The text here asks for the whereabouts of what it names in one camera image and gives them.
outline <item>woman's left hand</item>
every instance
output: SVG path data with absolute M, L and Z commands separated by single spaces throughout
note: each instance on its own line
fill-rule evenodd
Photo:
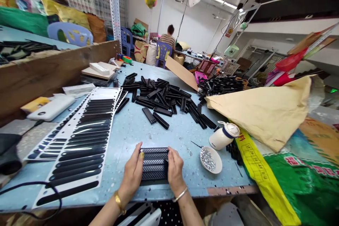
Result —
M 145 156 L 144 152 L 140 153 L 141 145 L 142 142 L 135 146 L 131 158 L 125 165 L 124 178 L 118 190 L 118 195 L 123 208 L 133 198 L 135 192 L 140 186 Z

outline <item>woman's right hand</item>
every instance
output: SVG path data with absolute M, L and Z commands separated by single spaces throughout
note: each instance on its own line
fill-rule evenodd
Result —
M 168 182 L 177 198 L 186 189 L 186 183 L 183 179 L 184 161 L 178 151 L 171 147 L 168 147 L 168 150 Z

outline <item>pink box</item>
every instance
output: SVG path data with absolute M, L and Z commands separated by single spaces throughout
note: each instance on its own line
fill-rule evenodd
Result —
M 207 76 L 205 74 L 201 72 L 197 72 L 197 71 L 194 73 L 194 77 L 195 77 L 195 81 L 197 82 L 197 84 L 199 84 L 199 77 L 207 79 Z

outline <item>warning sign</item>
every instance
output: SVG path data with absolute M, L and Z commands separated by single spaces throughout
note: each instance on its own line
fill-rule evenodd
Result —
M 227 30 L 227 33 L 225 34 L 225 36 L 228 37 L 228 38 L 230 38 L 232 33 L 233 33 L 233 28 L 230 27 L 230 28 Z

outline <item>hand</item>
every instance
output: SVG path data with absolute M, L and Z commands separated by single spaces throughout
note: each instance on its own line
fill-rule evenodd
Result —
M 168 182 L 175 197 L 178 197 L 185 189 L 186 184 L 183 179 L 184 161 L 178 151 L 168 147 Z
M 135 146 L 131 158 L 125 165 L 124 178 L 118 190 L 118 195 L 123 208 L 133 198 L 135 192 L 140 186 L 145 156 L 144 152 L 140 153 L 141 145 L 142 142 Z

